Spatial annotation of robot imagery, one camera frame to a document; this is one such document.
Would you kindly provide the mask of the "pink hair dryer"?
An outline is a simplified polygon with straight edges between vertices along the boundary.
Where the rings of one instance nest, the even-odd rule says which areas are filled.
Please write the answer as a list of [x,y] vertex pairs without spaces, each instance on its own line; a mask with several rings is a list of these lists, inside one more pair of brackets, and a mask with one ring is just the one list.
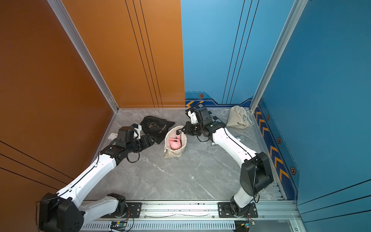
[[175,138],[169,138],[169,144],[172,150],[178,150],[182,147],[181,132],[179,130],[175,133]]

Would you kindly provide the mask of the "black cloth bag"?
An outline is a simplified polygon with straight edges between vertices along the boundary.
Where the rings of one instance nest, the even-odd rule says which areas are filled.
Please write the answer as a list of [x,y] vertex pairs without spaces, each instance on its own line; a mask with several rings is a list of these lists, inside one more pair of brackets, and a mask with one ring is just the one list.
[[157,144],[160,144],[175,123],[155,116],[146,116],[140,125],[145,134],[150,135]]

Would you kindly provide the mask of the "beige drawstring bag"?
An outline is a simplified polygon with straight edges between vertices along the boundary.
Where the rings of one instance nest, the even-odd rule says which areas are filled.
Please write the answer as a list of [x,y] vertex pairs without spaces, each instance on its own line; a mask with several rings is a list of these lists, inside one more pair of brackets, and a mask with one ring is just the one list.
[[[181,131],[183,126],[177,126],[173,129],[171,129],[166,137],[165,137],[165,145],[164,145],[164,158],[179,158],[183,155],[185,152],[185,148],[187,145],[187,137],[186,135]],[[172,150],[169,144],[169,138],[175,138],[175,133],[176,131],[179,130],[181,132],[181,142],[182,142],[182,147],[178,150]]]
[[228,122],[225,124],[226,127],[243,130],[254,125],[247,111],[241,106],[233,106],[229,111],[223,109],[222,115],[226,115],[227,112],[229,112],[229,117]]

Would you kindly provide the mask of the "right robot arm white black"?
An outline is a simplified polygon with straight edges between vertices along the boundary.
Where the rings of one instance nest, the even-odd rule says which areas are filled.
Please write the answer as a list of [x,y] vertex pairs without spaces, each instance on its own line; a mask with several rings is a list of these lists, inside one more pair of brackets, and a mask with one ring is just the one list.
[[245,217],[252,204],[260,200],[260,192],[273,183],[269,157],[258,153],[237,140],[226,128],[226,124],[214,116],[206,107],[197,105],[185,111],[190,121],[183,127],[187,135],[201,136],[221,146],[241,167],[240,189],[231,198],[231,213]]

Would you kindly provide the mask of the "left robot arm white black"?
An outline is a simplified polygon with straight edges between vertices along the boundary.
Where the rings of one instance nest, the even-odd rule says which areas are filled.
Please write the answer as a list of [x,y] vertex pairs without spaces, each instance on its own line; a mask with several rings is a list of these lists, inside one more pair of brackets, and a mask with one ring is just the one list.
[[141,135],[138,124],[122,127],[118,136],[105,147],[96,160],[76,179],[57,193],[46,194],[39,201],[38,229],[43,232],[79,232],[86,224],[108,214],[129,215],[126,198],[111,193],[101,200],[83,205],[91,190],[130,153],[140,154],[151,147],[150,135]]

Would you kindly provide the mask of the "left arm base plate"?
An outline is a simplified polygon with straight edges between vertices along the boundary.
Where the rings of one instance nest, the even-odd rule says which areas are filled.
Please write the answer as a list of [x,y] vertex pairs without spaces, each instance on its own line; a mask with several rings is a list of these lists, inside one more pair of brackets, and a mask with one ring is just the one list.
[[111,214],[102,216],[101,218],[125,219],[125,218],[139,218],[141,214],[141,202],[126,202],[119,204],[117,210]]

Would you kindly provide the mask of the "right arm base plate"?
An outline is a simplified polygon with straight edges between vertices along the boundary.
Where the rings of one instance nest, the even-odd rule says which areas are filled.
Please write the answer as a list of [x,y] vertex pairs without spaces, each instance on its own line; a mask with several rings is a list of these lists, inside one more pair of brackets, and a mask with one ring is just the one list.
[[258,210],[254,202],[240,208],[234,202],[219,202],[217,203],[218,213],[220,218],[258,218]]

